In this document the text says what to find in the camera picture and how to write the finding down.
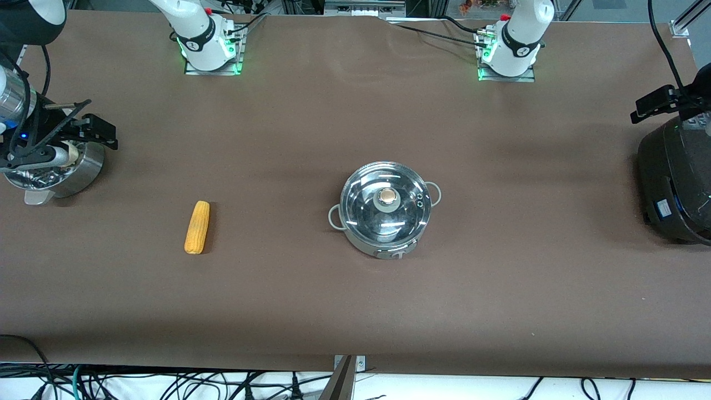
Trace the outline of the yellow corn cob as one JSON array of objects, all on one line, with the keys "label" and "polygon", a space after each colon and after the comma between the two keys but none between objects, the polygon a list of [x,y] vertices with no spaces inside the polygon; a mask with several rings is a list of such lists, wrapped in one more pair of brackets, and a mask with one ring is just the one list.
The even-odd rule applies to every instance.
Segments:
[{"label": "yellow corn cob", "polygon": [[210,212],[210,203],[199,201],[195,204],[184,241],[184,251],[187,254],[201,254],[203,252],[210,222]]}]

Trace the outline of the steel steamer pot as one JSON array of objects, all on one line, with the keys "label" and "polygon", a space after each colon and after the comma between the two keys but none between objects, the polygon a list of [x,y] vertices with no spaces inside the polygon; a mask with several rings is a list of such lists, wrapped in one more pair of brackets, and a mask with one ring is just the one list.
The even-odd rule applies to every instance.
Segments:
[{"label": "steel steamer pot", "polygon": [[24,190],[24,202],[41,206],[53,198],[66,198],[81,192],[94,182],[102,170],[105,151],[99,143],[75,142],[79,158],[73,165],[63,168],[67,150],[63,145],[61,163],[45,169],[0,172],[14,187]]}]

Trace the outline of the black rice cooker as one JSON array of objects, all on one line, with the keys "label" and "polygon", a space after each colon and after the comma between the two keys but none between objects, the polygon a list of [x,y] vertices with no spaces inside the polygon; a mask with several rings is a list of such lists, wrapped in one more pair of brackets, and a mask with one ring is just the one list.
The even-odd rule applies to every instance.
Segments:
[{"label": "black rice cooker", "polygon": [[669,241],[711,247],[711,135],[673,117],[643,137],[637,164],[647,225]]}]

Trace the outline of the aluminium profile bar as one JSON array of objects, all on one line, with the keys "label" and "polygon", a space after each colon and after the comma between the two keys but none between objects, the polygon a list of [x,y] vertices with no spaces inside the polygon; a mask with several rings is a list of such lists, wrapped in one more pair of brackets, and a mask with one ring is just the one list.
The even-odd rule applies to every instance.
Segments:
[{"label": "aluminium profile bar", "polygon": [[676,19],[670,22],[672,36],[688,37],[688,29],[707,11],[711,11],[711,0],[694,0]]}]

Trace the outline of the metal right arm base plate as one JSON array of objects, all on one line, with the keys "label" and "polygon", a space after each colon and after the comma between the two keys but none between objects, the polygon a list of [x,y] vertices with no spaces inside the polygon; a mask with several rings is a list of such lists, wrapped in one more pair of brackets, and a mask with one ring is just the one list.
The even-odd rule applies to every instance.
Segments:
[{"label": "metal right arm base plate", "polygon": [[212,71],[201,71],[195,69],[194,66],[185,60],[184,63],[184,74],[186,76],[238,76],[242,73],[242,66],[244,62],[244,53],[247,47],[247,33],[248,29],[239,31],[238,33],[231,34],[226,40],[226,45],[224,46],[228,53],[231,54],[231,58],[226,61],[226,63],[220,68]]}]

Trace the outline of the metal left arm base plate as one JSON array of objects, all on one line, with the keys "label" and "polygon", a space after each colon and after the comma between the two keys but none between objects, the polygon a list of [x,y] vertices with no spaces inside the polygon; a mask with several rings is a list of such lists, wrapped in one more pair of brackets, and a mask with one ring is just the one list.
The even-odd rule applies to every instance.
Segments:
[{"label": "metal left arm base plate", "polygon": [[479,81],[497,81],[503,83],[534,83],[535,71],[532,65],[528,66],[527,70],[520,76],[508,77],[500,75],[493,68],[485,63],[485,57],[490,56],[491,51],[496,47],[495,24],[486,25],[484,28],[477,30],[473,34],[476,44],[483,44],[483,47],[478,47],[475,51],[477,55],[477,68]]}]

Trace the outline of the metal rack frame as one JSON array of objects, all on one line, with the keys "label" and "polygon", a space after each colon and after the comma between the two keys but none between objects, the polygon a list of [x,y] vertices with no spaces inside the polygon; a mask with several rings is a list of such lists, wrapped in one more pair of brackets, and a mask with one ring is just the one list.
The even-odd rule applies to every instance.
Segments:
[{"label": "metal rack frame", "polygon": [[284,14],[431,18],[447,12],[452,0],[278,0]]}]

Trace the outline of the metal table clamp bracket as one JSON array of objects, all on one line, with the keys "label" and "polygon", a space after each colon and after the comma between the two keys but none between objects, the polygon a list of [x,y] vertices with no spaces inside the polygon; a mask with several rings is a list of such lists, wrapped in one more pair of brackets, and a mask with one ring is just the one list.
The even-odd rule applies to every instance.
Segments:
[{"label": "metal table clamp bracket", "polygon": [[[340,365],[341,360],[345,357],[345,355],[342,354],[336,354],[334,357],[334,362],[333,362],[333,370],[338,369],[338,366]],[[365,355],[355,355],[352,357],[352,359],[355,359],[355,371],[357,373],[362,373],[365,372],[367,369],[367,358]]]}]

